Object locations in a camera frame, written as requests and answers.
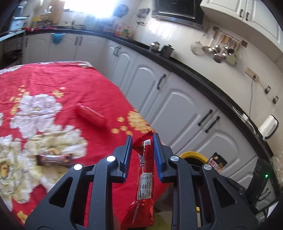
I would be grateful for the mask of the black snack packet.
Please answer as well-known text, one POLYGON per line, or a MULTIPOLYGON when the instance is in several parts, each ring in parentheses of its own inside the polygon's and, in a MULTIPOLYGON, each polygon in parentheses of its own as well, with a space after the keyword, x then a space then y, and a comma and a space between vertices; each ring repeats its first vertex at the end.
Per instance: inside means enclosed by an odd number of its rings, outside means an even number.
POLYGON ((220 173, 227 165, 227 161, 217 152, 215 152, 211 158, 207 161, 218 173, 220 173))

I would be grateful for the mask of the red snack bar wrapper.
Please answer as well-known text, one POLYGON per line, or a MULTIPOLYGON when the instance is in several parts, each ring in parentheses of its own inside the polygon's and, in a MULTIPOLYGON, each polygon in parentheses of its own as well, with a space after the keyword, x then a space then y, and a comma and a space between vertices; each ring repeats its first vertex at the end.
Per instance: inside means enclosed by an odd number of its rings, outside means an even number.
POLYGON ((139 157, 139 177, 135 200, 127 209, 121 229, 152 226, 154 223, 154 147, 152 131, 134 141, 133 149, 139 157))

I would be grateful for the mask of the yellow rimmed trash bin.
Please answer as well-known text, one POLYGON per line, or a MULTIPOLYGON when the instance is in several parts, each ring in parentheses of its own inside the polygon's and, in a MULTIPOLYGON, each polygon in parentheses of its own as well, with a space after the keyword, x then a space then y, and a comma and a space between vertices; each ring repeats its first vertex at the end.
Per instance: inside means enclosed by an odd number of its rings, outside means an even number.
POLYGON ((207 157, 194 151, 183 152, 179 157, 183 158, 188 163, 194 163, 195 165, 203 165, 208 161, 207 157))

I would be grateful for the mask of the white electric kettle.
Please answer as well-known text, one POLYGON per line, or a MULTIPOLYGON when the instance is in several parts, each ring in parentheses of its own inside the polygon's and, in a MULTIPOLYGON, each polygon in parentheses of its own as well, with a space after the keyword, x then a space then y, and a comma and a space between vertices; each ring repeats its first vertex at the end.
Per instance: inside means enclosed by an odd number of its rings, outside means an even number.
POLYGON ((259 127, 259 132, 264 140, 270 139, 271 136, 276 132, 279 126, 279 121, 275 116, 270 114, 268 118, 259 127))

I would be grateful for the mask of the brown candy bar wrapper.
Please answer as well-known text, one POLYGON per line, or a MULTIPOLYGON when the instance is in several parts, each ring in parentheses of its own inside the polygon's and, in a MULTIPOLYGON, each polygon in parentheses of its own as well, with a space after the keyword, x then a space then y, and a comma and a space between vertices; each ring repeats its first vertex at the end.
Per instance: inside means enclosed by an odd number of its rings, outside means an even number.
POLYGON ((67 155, 36 155, 36 163, 39 166, 64 166, 71 167, 72 154, 67 155))

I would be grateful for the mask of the red sausage stick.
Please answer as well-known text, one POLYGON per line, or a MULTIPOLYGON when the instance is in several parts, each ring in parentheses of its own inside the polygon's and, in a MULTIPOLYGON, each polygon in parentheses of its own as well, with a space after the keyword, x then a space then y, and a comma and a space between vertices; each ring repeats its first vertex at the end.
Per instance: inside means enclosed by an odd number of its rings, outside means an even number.
POLYGON ((104 129, 106 127, 105 117, 88 106, 84 106, 81 103, 76 104, 75 112, 76 115, 78 115, 81 119, 87 121, 97 128, 104 129))

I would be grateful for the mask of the black curved countertop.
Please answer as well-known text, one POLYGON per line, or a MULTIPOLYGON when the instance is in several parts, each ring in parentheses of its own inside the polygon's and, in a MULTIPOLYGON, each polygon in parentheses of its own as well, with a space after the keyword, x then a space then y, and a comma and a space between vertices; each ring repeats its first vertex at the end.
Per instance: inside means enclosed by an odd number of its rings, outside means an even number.
POLYGON ((274 155, 269 144, 262 139, 259 131, 254 134, 253 131, 249 130, 249 126, 245 125, 236 115, 236 111, 244 112, 244 110, 232 99, 230 98, 222 89, 212 83, 210 80, 202 76, 200 73, 192 69, 191 67, 185 65, 184 63, 176 60, 173 57, 165 58, 161 56, 160 53, 153 53, 149 51, 149 46, 141 42, 134 40, 114 36, 110 32, 92 32, 84 30, 73 30, 73 29, 39 29, 33 32, 27 30, 21 30, 16 32, 9 32, 1 35, 1 40, 5 40, 6 36, 11 38, 13 36, 23 34, 36 35, 36 34, 50 34, 50 33, 66 33, 66 34, 79 34, 79 35, 90 35, 96 37, 102 37, 108 40, 112 40, 118 44, 124 45, 139 54, 145 56, 146 58, 152 60, 156 64, 162 66, 166 70, 177 74, 187 83, 195 87, 200 93, 206 96, 212 103, 214 103, 239 129, 239 131, 245 136, 247 141, 251 144, 258 157, 265 160, 270 160, 274 155))

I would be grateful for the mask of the red floral tablecloth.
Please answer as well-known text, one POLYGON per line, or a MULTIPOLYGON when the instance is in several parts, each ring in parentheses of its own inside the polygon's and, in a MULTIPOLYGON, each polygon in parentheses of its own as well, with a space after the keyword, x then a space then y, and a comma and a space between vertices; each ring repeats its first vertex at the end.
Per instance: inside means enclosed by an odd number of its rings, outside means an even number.
POLYGON ((39 166, 36 155, 72 154, 91 165, 152 131, 121 90, 82 61, 16 65, 1 70, 1 229, 23 229, 43 197, 67 172, 39 166), (104 129, 81 119, 76 104, 106 119, 104 129))

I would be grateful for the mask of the dark cooking pot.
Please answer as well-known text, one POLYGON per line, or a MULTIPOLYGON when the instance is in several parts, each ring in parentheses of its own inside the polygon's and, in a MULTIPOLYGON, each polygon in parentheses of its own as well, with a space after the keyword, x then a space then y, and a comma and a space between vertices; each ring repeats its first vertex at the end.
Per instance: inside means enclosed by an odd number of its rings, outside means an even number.
POLYGON ((160 54, 165 58, 170 58, 173 51, 174 51, 173 47, 170 44, 168 44, 162 47, 160 54))

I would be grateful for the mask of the steel kettle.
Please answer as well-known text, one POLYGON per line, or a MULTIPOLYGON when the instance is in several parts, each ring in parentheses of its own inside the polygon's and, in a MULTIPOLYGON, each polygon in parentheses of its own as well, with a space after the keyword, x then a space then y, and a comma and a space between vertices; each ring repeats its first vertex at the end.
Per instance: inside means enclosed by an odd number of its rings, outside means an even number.
POLYGON ((150 44, 150 51, 151 52, 158 52, 160 47, 160 43, 158 41, 152 42, 150 44))

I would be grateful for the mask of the hanging steel ladles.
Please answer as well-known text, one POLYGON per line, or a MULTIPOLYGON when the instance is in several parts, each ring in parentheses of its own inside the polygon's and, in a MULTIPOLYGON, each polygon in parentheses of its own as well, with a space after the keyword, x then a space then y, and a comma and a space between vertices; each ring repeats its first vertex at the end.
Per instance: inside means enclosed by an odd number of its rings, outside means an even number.
POLYGON ((213 55, 216 63, 223 61, 231 66, 237 64, 237 52, 241 46, 241 41, 219 31, 214 31, 208 45, 202 47, 202 51, 206 54, 213 55))

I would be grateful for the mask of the condiment bottles group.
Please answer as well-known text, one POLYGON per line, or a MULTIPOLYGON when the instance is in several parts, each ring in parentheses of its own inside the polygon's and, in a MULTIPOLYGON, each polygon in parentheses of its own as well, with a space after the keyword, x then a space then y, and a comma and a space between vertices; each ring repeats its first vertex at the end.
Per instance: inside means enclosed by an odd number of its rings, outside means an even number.
POLYGON ((124 37, 127 39, 132 39, 134 29, 131 26, 126 26, 125 24, 117 25, 115 36, 124 37))

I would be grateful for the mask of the steel range hood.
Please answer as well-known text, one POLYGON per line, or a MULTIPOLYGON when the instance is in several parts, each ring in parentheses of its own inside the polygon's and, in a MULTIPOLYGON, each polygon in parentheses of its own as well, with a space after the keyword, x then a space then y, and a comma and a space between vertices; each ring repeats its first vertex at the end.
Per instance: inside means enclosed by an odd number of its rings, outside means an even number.
POLYGON ((204 12, 199 0, 154 0, 152 18, 203 29, 204 12))

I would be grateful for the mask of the blue hanging basket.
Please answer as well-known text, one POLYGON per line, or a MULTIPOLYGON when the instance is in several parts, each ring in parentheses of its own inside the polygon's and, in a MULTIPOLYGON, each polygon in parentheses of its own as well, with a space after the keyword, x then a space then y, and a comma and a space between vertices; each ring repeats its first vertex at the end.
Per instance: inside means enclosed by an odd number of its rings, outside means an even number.
POLYGON ((64 39, 65 34, 54 34, 52 33, 52 42, 54 44, 59 44, 64 39))

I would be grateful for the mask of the white upper cabinet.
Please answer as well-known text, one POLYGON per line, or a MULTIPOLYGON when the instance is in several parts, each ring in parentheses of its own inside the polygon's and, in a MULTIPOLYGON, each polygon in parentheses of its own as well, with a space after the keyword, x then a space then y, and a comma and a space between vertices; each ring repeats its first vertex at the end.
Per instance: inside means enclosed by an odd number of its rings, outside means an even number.
POLYGON ((202 1, 200 7, 212 22, 230 30, 244 24, 282 45, 282 27, 263 1, 202 1))

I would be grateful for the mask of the white wall socket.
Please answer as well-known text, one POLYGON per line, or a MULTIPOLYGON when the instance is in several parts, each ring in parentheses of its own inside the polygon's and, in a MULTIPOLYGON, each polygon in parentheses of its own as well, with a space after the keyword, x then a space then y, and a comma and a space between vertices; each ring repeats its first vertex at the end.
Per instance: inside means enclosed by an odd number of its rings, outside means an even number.
POLYGON ((255 82, 259 81, 258 75, 251 68, 247 67, 245 73, 250 76, 255 82))

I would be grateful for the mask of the round wall fan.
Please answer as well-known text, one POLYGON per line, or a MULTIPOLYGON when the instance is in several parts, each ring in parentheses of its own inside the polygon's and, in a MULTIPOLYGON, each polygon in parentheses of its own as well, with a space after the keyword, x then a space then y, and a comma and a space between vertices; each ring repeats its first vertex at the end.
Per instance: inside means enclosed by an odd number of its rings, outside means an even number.
POLYGON ((118 17, 118 18, 122 18, 125 15, 127 15, 129 12, 129 8, 127 5, 125 4, 119 4, 118 6, 116 6, 116 8, 114 9, 113 12, 113 16, 118 17))

